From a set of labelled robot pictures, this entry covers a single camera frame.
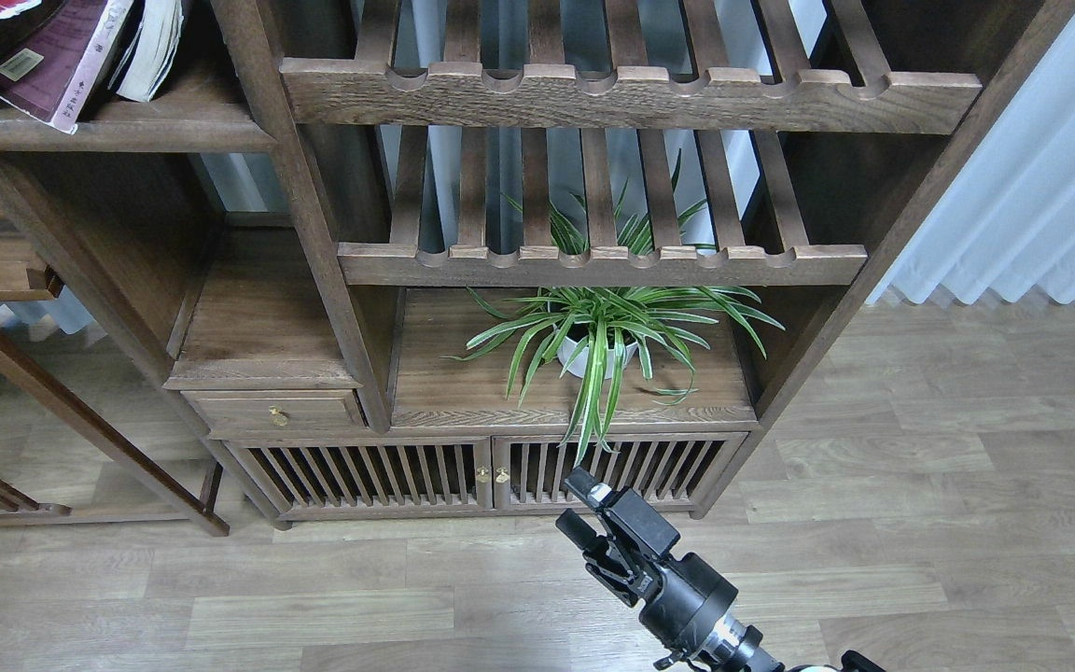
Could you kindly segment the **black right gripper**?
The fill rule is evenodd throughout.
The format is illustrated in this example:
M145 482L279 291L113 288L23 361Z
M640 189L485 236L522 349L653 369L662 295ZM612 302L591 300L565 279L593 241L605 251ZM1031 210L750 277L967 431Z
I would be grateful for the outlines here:
M673 557L677 528L635 490L614 492L587 469L574 467L564 477L568 494L597 515L606 532L571 507L555 527L580 549L585 569L622 601L645 605L639 621L673 654L734 654L741 628L729 609L737 590L696 553Z

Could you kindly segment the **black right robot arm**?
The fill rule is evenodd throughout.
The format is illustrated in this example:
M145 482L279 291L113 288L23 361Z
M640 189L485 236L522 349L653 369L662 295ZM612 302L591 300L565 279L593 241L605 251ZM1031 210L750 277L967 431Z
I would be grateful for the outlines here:
M683 663L696 671L782 671L761 646L762 633L734 615L739 588L696 553L679 560L671 549L677 528L631 486L619 492L576 467L567 489L590 507L606 532L597 535L575 511L556 527L580 548L585 569L622 601L644 601L639 621L669 650L656 669Z

